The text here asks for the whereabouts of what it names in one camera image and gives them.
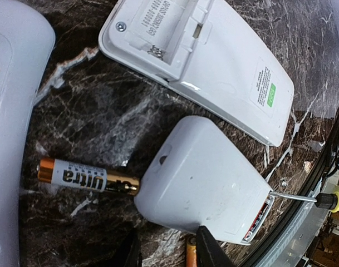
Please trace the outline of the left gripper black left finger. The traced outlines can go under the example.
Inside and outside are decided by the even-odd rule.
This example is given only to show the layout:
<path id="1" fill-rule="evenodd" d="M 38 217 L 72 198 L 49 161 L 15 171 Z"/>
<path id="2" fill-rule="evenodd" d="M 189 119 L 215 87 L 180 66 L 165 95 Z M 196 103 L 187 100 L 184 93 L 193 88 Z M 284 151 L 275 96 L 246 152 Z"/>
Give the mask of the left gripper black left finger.
<path id="1" fill-rule="evenodd" d="M 131 230 L 121 243 L 118 251 L 119 266 L 142 266 L 141 243 L 136 230 Z"/>

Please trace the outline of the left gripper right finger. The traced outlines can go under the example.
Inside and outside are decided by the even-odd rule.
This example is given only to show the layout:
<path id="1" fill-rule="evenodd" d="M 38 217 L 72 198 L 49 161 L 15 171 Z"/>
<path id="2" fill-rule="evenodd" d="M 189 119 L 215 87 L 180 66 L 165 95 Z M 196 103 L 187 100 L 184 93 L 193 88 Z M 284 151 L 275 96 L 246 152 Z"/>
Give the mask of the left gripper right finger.
<path id="1" fill-rule="evenodd" d="M 206 226 L 196 231 L 196 261 L 201 267 L 235 267 Z"/>

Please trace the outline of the white remote control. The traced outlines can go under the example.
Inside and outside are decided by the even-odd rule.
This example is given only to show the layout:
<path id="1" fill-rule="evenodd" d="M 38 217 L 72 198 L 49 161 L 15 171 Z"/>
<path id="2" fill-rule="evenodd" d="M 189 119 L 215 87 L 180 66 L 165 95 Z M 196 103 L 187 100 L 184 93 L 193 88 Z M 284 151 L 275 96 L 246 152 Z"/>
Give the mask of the white remote control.
<path id="1" fill-rule="evenodd" d="M 205 226 L 218 241 L 249 245 L 273 206 L 271 190 L 210 119 L 187 116 L 152 160 L 134 203 L 152 223 L 189 233 Z"/>

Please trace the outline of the gold black AA battery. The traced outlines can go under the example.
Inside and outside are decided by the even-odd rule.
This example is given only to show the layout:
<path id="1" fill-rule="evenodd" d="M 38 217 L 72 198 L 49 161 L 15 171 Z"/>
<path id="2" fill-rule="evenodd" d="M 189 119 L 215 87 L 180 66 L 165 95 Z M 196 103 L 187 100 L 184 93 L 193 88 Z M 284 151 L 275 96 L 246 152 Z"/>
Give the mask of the gold black AA battery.
<path id="1" fill-rule="evenodd" d="M 140 179 L 114 170 L 44 157 L 37 166 L 40 182 L 97 192 L 135 196 Z"/>

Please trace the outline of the yellow handled screwdriver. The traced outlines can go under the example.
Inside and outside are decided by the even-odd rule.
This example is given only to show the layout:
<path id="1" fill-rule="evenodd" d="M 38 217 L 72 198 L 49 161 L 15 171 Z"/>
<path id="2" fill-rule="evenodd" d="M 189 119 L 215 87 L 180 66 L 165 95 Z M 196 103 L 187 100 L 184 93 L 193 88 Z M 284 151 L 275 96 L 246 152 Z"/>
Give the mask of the yellow handled screwdriver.
<path id="1" fill-rule="evenodd" d="M 332 213 L 339 212 L 339 192 L 331 194 L 319 193 L 316 197 L 307 197 L 300 195 L 284 194 L 271 191 L 269 193 L 274 197 L 282 197 L 285 199 L 313 202 L 317 208 L 329 210 Z"/>

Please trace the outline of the white remote with battery bay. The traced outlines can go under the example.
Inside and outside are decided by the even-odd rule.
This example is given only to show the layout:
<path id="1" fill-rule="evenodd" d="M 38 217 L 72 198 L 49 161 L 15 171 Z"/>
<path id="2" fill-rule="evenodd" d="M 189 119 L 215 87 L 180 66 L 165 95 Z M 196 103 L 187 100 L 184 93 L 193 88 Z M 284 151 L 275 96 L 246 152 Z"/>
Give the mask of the white remote with battery bay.
<path id="1" fill-rule="evenodd" d="M 278 147 L 294 84 L 250 25 L 224 0 L 118 1 L 99 49 L 229 122 Z"/>

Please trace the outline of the grey remote control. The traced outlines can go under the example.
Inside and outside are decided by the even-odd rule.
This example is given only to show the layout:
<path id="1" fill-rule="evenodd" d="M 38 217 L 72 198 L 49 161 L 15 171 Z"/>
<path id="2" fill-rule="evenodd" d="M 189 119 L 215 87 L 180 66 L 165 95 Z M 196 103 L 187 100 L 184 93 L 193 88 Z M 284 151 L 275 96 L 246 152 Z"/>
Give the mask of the grey remote control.
<path id="1" fill-rule="evenodd" d="M 28 126 L 55 32 L 35 9 L 0 1 L 0 266 L 19 266 L 19 183 Z"/>

